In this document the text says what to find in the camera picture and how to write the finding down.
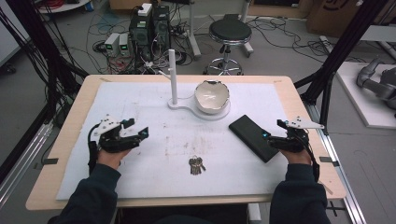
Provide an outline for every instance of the wooden table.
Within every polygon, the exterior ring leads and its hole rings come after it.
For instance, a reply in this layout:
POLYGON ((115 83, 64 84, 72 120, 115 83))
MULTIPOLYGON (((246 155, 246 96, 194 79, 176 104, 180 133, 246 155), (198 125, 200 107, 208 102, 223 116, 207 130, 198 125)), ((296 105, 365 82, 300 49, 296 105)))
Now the wooden table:
MULTIPOLYGON (((224 83, 267 83, 274 84, 278 97, 288 119, 297 116, 309 118, 297 90, 289 77, 266 76, 178 76, 178 82, 200 83, 203 80, 216 79, 224 83)), ((162 76, 111 76, 91 75, 87 77, 78 93, 76 101, 62 127, 59 136, 49 154, 49 158, 58 158, 57 164, 45 165, 27 200, 29 210, 63 209, 66 201, 57 201, 56 195, 61 186, 65 167, 70 152, 76 143, 82 124, 91 108, 97 90, 103 82, 168 82, 162 76)), ((345 189, 332 163, 320 162, 319 157, 328 157, 317 132, 309 133, 310 144, 320 165, 319 182, 324 185, 328 199, 342 199, 346 196, 345 189)), ((270 202, 271 195, 249 196, 218 196, 194 198, 161 198, 161 199, 124 199, 118 201, 118 207, 128 206, 159 206, 181 204, 211 203, 261 203, 270 202)))

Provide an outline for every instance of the black stool seat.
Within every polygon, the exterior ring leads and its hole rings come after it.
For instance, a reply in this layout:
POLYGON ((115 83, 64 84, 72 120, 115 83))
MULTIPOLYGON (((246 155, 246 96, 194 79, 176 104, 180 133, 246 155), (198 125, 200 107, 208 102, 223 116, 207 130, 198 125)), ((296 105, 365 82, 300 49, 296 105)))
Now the black stool seat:
POLYGON ((251 29, 239 20, 219 20, 209 27, 209 33, 213 39, 225 44, 245 44, 251 36, 251 29))

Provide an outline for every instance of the stool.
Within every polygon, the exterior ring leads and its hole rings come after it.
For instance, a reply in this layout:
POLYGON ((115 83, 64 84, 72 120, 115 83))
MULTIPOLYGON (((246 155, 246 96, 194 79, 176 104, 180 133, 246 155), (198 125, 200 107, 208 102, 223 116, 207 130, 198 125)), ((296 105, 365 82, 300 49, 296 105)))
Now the stool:
POLYGON ((230 59, 231 46, 246 44, 251 37, 251 29, 244 22, 237 19, 222 19, 213 22, 209 27, 209 34, 216 42, 223 44, 220 53, 222 58, 213 60, 204 71, 204 75, 213 75, 212 71, 221 75, 243 75, 242 66, 235 60, 230 59))

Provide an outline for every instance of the human hand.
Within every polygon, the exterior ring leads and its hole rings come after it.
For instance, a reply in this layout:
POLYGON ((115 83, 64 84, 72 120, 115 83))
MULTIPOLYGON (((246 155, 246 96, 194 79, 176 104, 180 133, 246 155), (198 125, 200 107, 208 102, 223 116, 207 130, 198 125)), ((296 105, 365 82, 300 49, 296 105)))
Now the human hand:
POLYGON ((289 152, 286 150, 279 150, 288 159, 289 164, 300 163, 311 165, 311 157, 304 149, 301 152, 289 152))
POLYGON ((101 149, 98 153, 97 162, 117 170, 120 166, 120 161, 122 160, 122 158, 128 155, 130 151, 131 149, 116 153, 109 153, 101 149))

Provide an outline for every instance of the human arm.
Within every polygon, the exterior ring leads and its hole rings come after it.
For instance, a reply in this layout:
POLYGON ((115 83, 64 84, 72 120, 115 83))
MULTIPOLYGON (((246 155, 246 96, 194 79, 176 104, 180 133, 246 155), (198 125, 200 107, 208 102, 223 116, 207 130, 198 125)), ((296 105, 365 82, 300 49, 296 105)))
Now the human arm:
POLYGON ((315 182, 309 154, 305 150, 280 152, 289 165, 285 181, 278 184, 271 201, 270 223, 330 223, 326 191, 315 182))
POLYGON ((117 205, 115 188, 120 178, 117 169, 129 151, 107 153, 100 150, 91 175, 78 183, 55 223, 110 223, 117 205))

